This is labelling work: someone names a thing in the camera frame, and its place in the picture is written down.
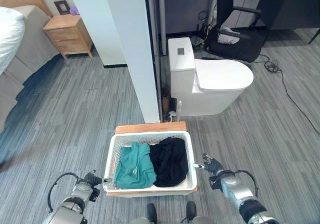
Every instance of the white toilet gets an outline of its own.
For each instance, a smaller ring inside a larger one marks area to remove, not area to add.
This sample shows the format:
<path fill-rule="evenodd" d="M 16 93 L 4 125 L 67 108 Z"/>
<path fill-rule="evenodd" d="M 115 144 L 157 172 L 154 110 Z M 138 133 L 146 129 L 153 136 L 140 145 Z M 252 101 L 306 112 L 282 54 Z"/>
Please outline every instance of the white toilet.
<path fill-rule="evenodd" d="M 254 75 L 234 60 L 195 59 L 189 38 L 168 40 L 171 96 L 182 101 L 181 116 L 223 112 L 250 86 Z"/>

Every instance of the chair armrest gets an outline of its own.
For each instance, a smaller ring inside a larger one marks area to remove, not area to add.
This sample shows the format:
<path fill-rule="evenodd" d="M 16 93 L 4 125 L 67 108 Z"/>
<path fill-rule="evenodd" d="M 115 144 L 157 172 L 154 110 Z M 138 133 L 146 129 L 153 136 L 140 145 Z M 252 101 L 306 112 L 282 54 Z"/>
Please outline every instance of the chair armrest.
<path fill-rule="evenodd" d="M 229 35 L 232 37 L 251 39 L 251 37 L 249 35 L 241 34 L 241 33 L 232 33 L 232 32 L 223 30 L 221 28 L 218 28 L 217 31 L 218 31 L 218 33 L 226 34 L 226 35 Z"/>
<path fill-rule="evenodd" d="M 261 15 L 261 10 L 260 9 L 255 9 L 255 8 L 245 8 L 245 7 L 239 7 L 239 6 L 234 6 L 234 10 L 240 10 L 248 13 L 256 13 L 258 15 Z"/>

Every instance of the white bedding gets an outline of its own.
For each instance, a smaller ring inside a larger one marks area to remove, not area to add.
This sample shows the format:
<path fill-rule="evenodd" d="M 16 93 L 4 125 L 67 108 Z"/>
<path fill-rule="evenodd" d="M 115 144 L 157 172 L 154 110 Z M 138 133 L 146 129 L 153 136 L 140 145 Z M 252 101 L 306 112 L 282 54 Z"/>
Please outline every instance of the white bedding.
<path fill-rule="evenodd" d="M 0 7 L 0 75 L 17 53 L 25 32 L 24 16 L 18 11 Z"/>

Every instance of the teal cloth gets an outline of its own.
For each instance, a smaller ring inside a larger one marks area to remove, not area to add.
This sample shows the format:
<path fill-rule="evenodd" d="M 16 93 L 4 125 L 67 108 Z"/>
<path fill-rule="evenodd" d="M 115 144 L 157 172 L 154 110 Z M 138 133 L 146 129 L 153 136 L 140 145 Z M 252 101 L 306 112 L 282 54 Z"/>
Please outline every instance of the teal cloth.
<path fill-rule="evenodd" d="M 122 189 L 152 186 L 157 175 L 149 157 L 149 145 L 132 142 L 132 147 L 121 147 L 121 151 L 115 172 L 115 184 Z"/>

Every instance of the black cloth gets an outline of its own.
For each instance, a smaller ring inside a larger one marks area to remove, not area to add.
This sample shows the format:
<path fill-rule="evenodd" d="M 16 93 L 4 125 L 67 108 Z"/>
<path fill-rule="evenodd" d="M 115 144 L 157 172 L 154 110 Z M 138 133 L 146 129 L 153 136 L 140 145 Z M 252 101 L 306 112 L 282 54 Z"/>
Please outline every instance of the black cloth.
<path fill-rule="evenodd" d="M 166 138 L 150 146 L 150 160 L 156 173 L 157 187 L 174 187 L 180 184 L 189 171 L 185 141 Z"/>

